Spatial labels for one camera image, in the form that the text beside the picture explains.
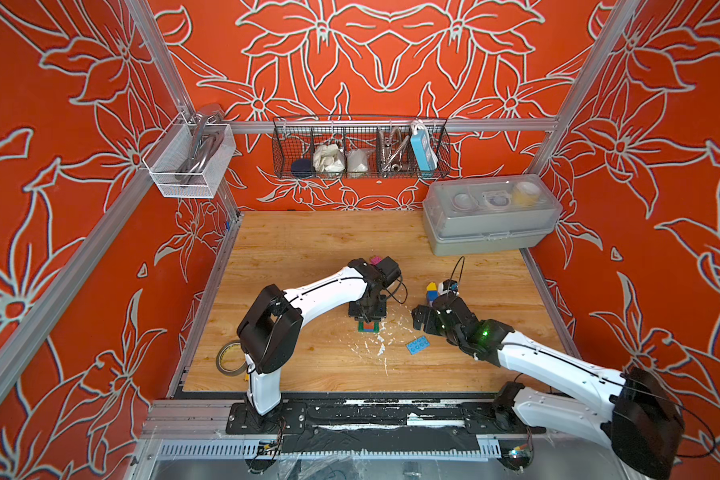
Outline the dark green lego plate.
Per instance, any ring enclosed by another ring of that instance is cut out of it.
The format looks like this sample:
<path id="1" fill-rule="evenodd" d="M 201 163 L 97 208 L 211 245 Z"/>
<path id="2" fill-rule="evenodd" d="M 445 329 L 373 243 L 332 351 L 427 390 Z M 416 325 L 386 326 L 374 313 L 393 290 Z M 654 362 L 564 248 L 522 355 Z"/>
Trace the dark green lego plate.
<path id="1" fill-rule="evenodd" d="M 380 324 L 378 322 L 359 322 L 358 331 L 366 333 L 378 333 Z"/>

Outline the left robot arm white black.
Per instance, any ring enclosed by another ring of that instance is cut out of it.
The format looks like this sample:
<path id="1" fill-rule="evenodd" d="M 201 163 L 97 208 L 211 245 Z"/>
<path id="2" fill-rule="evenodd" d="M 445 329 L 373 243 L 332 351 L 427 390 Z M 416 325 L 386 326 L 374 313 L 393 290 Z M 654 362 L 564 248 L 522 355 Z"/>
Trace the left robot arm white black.
<path id="1" fill-rule="evenodd" d="M 311 284 L 282 290 L 264 287 L 237 328 L 245 355 L 249 409 L 264 418 L 278 408 L 281 371 L 292 357 L 303 327 L 342 305 L 362 331 L 376 331 L 387 316 L 387 301 L 402 283 L 396 261 L 354 259 L 337 273 Z"/>

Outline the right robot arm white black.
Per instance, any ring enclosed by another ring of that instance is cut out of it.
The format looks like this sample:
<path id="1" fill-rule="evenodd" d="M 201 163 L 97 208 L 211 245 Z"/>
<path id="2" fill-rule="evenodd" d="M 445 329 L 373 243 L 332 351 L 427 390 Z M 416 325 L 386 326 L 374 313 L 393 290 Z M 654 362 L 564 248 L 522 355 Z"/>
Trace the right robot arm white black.
<path id="1" fill-rule="evenodd" d="M 415 329 L 441 336 L 476 361 L 515 371 L 555 389 L 507 383 L 496 400 L 528 427 L 567 433 L 610 448 L 633 470 L 667 479 L 685 431 L 679 405 L 651 373 L 622 373 L 574 358 L 488 319 L 452 292 L 412 312 Z"/>

